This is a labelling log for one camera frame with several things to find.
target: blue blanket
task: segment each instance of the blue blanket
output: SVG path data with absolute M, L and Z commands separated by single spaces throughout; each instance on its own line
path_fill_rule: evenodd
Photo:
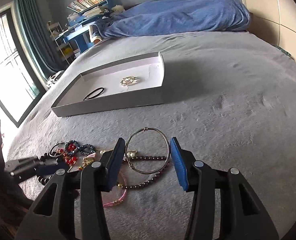
M 239 0 L 158 0 L 141 3 L 93 26 L 102 38 L 195 31 L 243 31 L 250 14 Z

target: pink cord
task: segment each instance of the pink cord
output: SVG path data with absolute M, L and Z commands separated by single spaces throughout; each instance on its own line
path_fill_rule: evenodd
M 119 172 L 119 174 L 121 175 L 121 177 L 123 179 L 124 185 L 127 185 L 127 180 L 126 180 L 125 176 L 121 172 Z M 126 195 L 127 195 L 127 189 L 124 189 L 122 196 L 118 200 L 106 203 L 103 205 L 103 207 L 113 207 L 113 206 L 119 205 L 120 203 L 122 203 L 124 201 L 124 198 L 126 197 Z

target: blue gripper pad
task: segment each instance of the blue gripper pad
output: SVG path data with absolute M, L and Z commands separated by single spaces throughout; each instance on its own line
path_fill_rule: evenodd
M 176 137 L 170 140 L 170 153 L 171 159 L 174 162 L 175 170 L 177 173 L 179 185 L 187 191 L 189 188 L 187 168 L 185 166 L 184 160 L 181 156 L 181 148 Z
M 119 138 L 112 153 L 113 160 L 111 162 L 107 178 L 107 188 L 109 191 L 115 186 L 117 182 L 118 174 L 124 156 L 124 150 L 125 142 L 123 138 Z

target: silver screw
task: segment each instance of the silver screw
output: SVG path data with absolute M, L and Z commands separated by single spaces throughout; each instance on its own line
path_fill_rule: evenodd
M 231 168 L 231 169 L 230 169 L 230 172 L 231 172 L 232 174 L 237 175 L 237 174 L 239 173 L 239 170 L 238 170 L 237 168 Z
M 204 165 L 204 163 L 202 161 L 195 161 L 194 165 L 200 168 Z
M 100 166 L 101 166 L 101 162 L 93 162 L 91 164 L 91 167 L 93 167 L 93 168 L 99 168 Z
M 56 171 L 56 174 L 57 174 L 58 176 L 62 176 L 62 175 L 65 174 L 65 173 L 66 173 L 66 171 L 65 171 L 64 169 L 59 169 L 59 170 Z

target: teal curtain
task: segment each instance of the teal curtain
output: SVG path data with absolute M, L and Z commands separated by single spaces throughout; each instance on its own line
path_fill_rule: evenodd
M 65 70 L 50 32 L 42 22 L 36 0 L 15 0 L 15 9 L 26 47 L 44 78 L 48 79 L 58 71 Z

